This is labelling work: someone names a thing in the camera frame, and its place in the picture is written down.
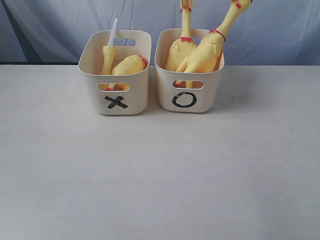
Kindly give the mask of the headless rubber chicken body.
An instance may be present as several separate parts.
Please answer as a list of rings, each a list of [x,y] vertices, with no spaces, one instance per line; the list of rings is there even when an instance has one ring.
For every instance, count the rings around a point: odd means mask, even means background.
[[[141,55],[133,54],[126,57],[123,61],[111,69],[113,59],[105,59],[102,65],[102,75],[133,75],[145,69],[148,61]]]

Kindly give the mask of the cream bin marked O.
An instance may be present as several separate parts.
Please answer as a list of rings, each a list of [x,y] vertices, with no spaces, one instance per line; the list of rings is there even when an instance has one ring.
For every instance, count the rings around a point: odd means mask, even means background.
[[[158,101],[162,108],[171,112],[204,113],[214,103],[220,82],[224,54],[218,59],[214,72],[183,73],[164,69],[172,43],[181,35],[180,28],[161,32],[155,52]]]

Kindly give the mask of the detached chicken head with tube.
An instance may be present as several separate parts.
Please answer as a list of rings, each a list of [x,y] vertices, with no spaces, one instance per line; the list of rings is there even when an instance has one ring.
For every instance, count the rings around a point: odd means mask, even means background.
[[[119,19],[117,17],[114,19],[108,43],[107,43],[107,45],[102,47],[103,65],[102,65],[102,70],[100,73],[101,75],[110,75],[111,74],[113,60],[116,55],[116,48],[114,47],[114,38],[116,35],[116,31],[117,31],[118,20]]]

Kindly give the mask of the rubber chicken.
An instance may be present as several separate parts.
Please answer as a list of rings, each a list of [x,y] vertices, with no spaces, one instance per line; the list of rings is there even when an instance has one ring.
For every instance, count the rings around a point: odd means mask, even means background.
[[[180,1],[181,33],[170,46],[165,65],[167,71],[175,72],[185,57],[196,47],[190,29],[192,9],[192,0]]]
[[[251,4],[251,0],[232,0],[222,23],[209,31],[208,35],[182,60],[175,71],[182,73],[213,72],[223,52],[223,45],[230,28],[238,16],[245,12]]]

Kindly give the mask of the cream bin marked X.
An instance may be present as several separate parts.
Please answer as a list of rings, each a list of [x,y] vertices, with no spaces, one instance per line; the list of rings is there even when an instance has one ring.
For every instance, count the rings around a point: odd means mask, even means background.
[[[104,30],[93,34],[86,43],[78,62],[78,69],[94,110],[101,115],[136,115],[148,104],[149,66],[130,75],[102,75],[103,46],[111,32]],[[116,46],[112,65],[137,54],[148,63],[151,57],[152,38],[141,30],[117,30],[118,39],[133,39],[133,46]]]

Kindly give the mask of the blue grey backdrop curtain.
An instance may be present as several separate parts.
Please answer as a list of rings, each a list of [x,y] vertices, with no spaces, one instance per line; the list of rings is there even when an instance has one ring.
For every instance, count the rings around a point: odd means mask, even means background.
[[[181,27],[178,0],[3,0],[2,63],[76,63],[96,32],[140,30],[157,45],[160,33]],[[318,65],[320,3],[255,0],[224,44],[227,65]]]

